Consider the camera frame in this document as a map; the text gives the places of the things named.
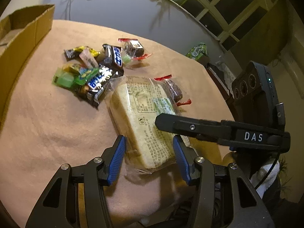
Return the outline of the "green snack bag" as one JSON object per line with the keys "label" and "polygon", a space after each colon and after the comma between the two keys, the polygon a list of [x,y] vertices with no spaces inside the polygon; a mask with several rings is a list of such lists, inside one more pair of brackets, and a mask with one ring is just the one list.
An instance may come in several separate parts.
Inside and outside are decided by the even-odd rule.
{"label": "green snack bag", "polygon": [[206,44],[203,42],[198,43],[196,46],[192,47],[185,56],[193,60],[199,60],[201,57],[207,57],[208,50]]}

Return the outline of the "dark cake clear red wrapper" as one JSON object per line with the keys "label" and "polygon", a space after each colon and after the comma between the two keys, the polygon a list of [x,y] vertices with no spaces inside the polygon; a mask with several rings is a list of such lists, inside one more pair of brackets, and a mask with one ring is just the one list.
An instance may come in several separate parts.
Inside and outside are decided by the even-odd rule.
{"label": "dark cake clear red wrapper", "polygon": [[138,39],[118,38],[118,42],[121,43],[122,59],[125,61],[143,60],[152,55],[146,51]]}

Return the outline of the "dark brownie red-edged wrapper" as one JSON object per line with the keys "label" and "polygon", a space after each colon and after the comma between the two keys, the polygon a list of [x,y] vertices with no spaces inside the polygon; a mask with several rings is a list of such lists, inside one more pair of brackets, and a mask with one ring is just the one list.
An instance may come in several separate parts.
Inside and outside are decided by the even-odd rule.
{"label": "dark brownie red-edged wrapper", "polygon": [[183,106],[183,105],[191,105],[192,104],[192,100],[188,99],[187,101],[182,101],[183,99],[183,93],[181,91],[181,89],[179,88],[179,86],[172,80],[172,75],[166,75],[163,77],[156,77],[154,78],[155,81],[161,81],[163,82],[168,91],[170,92],[174,102],[176,103],[176,106]]}

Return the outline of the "green candy clear wrapper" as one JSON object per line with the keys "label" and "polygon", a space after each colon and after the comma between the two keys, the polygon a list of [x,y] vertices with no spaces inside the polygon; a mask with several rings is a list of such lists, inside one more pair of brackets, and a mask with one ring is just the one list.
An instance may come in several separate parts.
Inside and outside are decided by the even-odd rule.
{"label": "green candy clear wrapper", "polygon": [[121,53],[121,56],[124,68],[133,69],[136,68],[138,64],[140,64],[140,61],[137,58],[132,58],[124,51]]}

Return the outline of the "black yellow snack packet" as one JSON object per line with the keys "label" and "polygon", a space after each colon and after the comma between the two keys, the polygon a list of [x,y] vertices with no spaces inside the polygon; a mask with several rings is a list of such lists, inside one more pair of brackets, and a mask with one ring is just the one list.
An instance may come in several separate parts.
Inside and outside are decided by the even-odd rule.
{"label": "black yellow snack packet", "polygon": [[78,46],[78,47],[74,47],[71,49],[65,49],[64,54],[68,60],[71,60],[71,59],[75,59],[75,58],[79,57],[79,55],[85,49],[88,49],[94,58],[98,57],[101,54],[100,51],[96,51],[95,49],[88,47],[88,46]]}

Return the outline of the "pink candy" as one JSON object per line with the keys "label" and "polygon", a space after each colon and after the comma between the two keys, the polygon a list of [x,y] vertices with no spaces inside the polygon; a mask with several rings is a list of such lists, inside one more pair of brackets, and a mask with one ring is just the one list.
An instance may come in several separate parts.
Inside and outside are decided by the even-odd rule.
{"label": "pink candy", "polygon": [[91,68],[98,68],[99,64],[95,60],[95,58],[92,56],[88,48],[85,48],[80,54],[80,59],[83,61],[83,63],[86,65],[88,69]]}

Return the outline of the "green jelly cup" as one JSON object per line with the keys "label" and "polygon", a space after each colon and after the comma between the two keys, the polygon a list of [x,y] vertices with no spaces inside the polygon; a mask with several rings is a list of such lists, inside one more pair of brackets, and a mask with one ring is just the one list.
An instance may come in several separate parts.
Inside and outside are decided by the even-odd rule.
{"label": "green jelly cup", "polygon": [[74,78],[74,74],[67,72],[61,68],[57,68],[53,77],[53,84],[62,88],[71,89],[74,84]]}

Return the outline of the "packaged sliced bread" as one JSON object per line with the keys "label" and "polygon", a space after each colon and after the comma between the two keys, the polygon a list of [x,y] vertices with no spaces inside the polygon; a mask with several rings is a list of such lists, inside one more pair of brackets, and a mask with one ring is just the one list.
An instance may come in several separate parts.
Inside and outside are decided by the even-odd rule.
{"label": "packaged sliced bread", "polygon": [[122,76],[109,81],[106,101],[119,134],[127,139],[126,164],[136,174],[151,174],[175,163],[174,134],[160,131],[156,117],[180,115],[165,83]]}

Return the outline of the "brown cardboard box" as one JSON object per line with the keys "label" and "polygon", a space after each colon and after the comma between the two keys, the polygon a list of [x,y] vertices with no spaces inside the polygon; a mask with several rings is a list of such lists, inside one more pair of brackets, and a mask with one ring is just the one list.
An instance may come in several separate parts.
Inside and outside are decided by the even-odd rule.
{"label": "brown cardboard box", "polygon": [[54,4],[29,6],[1,20],[1,121],[21,68],[52,28],[54,11]]}

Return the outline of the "blue white chocolate bar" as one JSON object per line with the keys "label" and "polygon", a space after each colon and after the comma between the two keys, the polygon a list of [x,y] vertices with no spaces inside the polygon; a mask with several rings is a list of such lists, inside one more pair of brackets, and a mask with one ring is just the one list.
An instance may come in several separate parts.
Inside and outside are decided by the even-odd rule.
{"label": "blue white chocolate bar", "polygon": [[103,44],[105,58],[102,64],[117,71],[119,76],[124,75],[123,60],[121,55],[121,47]]}

